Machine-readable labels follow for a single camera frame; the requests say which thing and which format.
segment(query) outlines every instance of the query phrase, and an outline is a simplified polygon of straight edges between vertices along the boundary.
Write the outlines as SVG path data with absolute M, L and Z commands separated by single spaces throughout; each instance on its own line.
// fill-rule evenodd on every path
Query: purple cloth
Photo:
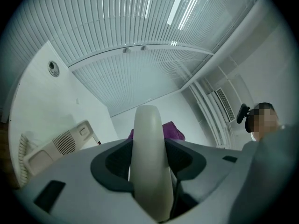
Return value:
M 180 132 L 172 121 L 163 124 L 163 134 L 165 139 L 176 139 L 185 141 L 185 136 Z M 134 129 L 131 130 L 131 133 L 128 139 L 132 139 L 134 136 Z

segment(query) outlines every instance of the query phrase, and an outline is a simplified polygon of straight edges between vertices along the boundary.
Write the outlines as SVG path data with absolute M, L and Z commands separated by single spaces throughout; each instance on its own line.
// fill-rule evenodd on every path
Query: wooden floor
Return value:
M 8 183 L 13 189 L 19 189 L 20 186 L 14 174 L 13 165 L 10 159 L 8 146 L 8 123 L 0 122 L 0 169 Z

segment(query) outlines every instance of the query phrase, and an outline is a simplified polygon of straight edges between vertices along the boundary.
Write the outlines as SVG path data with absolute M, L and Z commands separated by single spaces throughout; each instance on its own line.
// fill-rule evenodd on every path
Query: ceiling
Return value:
M 0 41 L 1 91 L 7 95 L 13 81 L 50 40 L 74 75 L 114 116 L 181 88 L 254 2 L 24 0 Z M 172 11 L 174 4 L 177 11 Z M 119 50 L 139 45 L 148 48 Z

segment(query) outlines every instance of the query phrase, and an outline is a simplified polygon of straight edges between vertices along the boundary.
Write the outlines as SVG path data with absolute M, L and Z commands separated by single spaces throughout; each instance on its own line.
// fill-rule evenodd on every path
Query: fluorescent light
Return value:
M 181 20 L 181 22 L 180 22 L 180 24 L 178 26 L 178 28 L 180 30 L 182 30 L 183 26 L 185 25 L 185 23 L 189 19 L 189 16 L 190 16 L 191 12 L 193 11 L 196 3 L 197 3 L 197 0 L 190 0 L 190 2 L 188 4 L 188 7 L 187 7 L 187 9 L 186 9 L 186 11 L 184 13 L 184 16 L 183 16 L 183 18 L 182 18 L 182 20 Z
M 148 4 L 146 6 L 145 18 L 148 17 L 149 8 L 150 8 L 150 0 L 148 0 Z
M 176 15 L 176 12 L 177 12 L 177 10 L 178 10 L 178 6 L 179 6 L 180 2 L 181 2 L 181 0 L 174 0 L 174 3 L 173 3 L 173 5 L 172 5 L 172 8 L 171 8 L 171 11 L 170 11 L 168 20 L 167 20 L 167 23 L 168 23 L 169 25 L 172 24 L 173 18 L 174 18 L 174 16 Z

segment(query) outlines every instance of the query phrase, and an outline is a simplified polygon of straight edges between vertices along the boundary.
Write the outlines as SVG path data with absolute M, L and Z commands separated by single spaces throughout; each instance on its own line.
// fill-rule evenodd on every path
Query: wall vent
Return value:
M 219 88 L 215 91 L 215 93 L 217 94 L 219 100 L 222 103 L 222 106 L 228 116 L 229 122 L 234 121 L 235 120 L 234 112 L 233 112 L 232 107 L 230 106 L 230 103 L 229 103 L 226 95 L 224 94 L 223 90 L 221 88 Z

